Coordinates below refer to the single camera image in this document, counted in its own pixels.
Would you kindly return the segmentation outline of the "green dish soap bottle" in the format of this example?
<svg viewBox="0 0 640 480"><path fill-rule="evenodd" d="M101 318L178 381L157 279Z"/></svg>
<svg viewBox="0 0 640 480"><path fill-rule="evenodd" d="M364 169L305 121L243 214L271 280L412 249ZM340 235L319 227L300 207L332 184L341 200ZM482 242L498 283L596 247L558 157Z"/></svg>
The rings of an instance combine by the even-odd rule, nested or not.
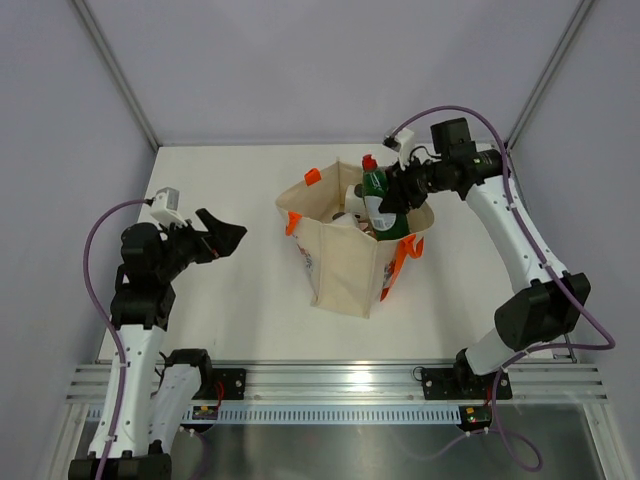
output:
<svg viewBox="0 0 640 480"><path fill-rule="evenodd" d="M404 214L382 213L382 201L388 190L385 172L378 167L372 154L362 158L362 195L372 229L378 241L397 240L410 233Z"/></svg>

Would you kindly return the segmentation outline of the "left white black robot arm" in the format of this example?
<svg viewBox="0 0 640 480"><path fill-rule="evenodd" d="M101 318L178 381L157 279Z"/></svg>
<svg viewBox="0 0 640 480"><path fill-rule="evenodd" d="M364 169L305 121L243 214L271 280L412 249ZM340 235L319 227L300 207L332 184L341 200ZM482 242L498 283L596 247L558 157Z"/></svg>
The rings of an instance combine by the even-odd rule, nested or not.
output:
<svg viewBox="0 0 640 480"><path fill-rule="evenodd" d="M168 479L171 450L188 404L224 389L204 349L178 349L156 362L176 294L172 283L192 264L231 256L247 230L207 209L203 229L178 218L141 222L121 235L115 294L100 311L116 346L100 424L71 479Z"/></svg>

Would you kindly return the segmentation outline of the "cream canvas bag orange handles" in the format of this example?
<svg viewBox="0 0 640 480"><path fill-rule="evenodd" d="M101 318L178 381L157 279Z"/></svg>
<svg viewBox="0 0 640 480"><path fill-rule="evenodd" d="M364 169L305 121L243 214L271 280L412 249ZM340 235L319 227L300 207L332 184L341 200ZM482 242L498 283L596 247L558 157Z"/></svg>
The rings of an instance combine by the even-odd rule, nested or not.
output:
<svg viewBox="0 0 640 480"><path fill-rule="evenodd" d="M433 223L428 204L408 214L410 234L378 241L361 228L331 225L344 209L345 191L362 180L362 168L336 161L284 191L275 205L303 257L313 289L312 304L341 314L367 318L384 301L403 265L418 259Z"/></svg>

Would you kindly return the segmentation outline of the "white bottle black cap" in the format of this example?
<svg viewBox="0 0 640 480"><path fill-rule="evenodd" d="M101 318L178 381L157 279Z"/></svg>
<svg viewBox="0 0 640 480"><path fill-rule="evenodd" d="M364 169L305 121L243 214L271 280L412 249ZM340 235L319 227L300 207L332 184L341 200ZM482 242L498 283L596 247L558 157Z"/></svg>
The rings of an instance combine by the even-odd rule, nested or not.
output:
<svg viewBox="0 0 640 480"><path fill-rule="evenodd" d="M347 187L344 198L344 209L354 216L364 217L366 215L361 183Z"/></svg>

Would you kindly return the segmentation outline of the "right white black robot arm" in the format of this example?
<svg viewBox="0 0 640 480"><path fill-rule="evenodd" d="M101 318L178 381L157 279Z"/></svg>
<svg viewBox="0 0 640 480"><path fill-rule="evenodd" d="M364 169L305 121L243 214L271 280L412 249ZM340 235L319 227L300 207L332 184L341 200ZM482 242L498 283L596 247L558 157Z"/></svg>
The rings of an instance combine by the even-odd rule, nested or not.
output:
<svg viewBox="0 0 640 480"><path fill-rule="evenodd" d="M385 213L408 213L428 195L451 191L476 214L507 270L513 295L494 314L494 327L461 350L444 380L448 391L474 398L500 383L506 363L571 333L591 291L587 276L572 274L550 251L515 192L502 145L481 150L468 123L456 118L431 128L435 158L420 161L408 128L383 144L397 155L387 169Z"/></svg>

